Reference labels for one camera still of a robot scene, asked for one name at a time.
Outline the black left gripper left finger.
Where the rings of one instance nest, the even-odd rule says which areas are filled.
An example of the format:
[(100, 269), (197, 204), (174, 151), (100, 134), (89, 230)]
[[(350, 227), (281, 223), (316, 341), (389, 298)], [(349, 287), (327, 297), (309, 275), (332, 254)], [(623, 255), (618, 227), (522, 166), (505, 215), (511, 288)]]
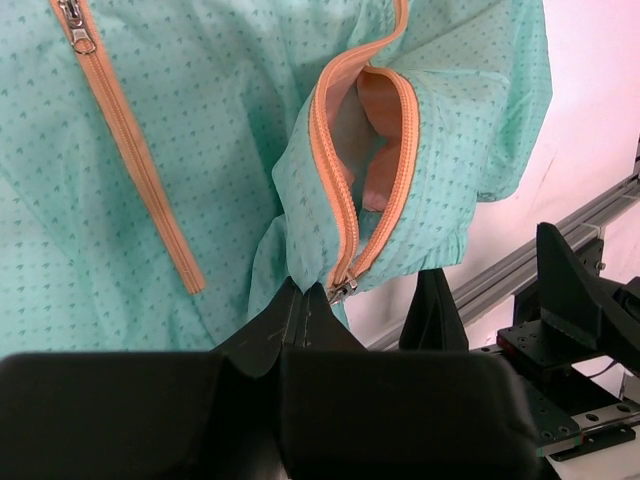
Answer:
[(5, 479), (282, 479), (278, 358), (302, 293), (204, 352), (23, 353), (1, 363)]

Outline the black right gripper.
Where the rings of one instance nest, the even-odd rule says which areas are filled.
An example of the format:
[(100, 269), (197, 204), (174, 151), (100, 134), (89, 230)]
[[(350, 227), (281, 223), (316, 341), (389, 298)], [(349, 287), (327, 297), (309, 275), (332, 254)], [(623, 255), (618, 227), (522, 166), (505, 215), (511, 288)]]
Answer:
[[(551, 223), (537, 226), (536, 249), (538, 284), (515, 295), (513, 325), (497, 332), (496, 351), (525, 386), (537, 455), (563, 462), (629, 444), (637, 437), (637, 403), (609, 393), (575, 365), (598, 357), (586, 348), (639, 351), (639, 279), (620, 284), (590, 273)], [(469, 351), (442, 269), (418, 273), (399, 349)]]

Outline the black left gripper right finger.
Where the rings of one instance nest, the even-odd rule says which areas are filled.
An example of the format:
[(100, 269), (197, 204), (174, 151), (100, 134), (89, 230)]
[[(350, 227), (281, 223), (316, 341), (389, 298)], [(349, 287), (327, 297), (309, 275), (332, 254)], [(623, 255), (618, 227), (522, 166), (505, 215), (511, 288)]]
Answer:
[(293, 479), (533, 479), (537, 434), (501, 359), (373, 352), (321, 291), (279, 290), (279, 443)]

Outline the teal and orange jacket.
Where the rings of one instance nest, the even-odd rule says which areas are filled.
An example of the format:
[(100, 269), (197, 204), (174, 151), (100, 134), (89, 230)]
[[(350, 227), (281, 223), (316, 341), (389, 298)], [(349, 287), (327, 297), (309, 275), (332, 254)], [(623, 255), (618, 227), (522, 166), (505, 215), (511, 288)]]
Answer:
[(209, 350), (286, 279), (459, 264), (551, 100), (539, 1), (5, 1), (1, 352)]

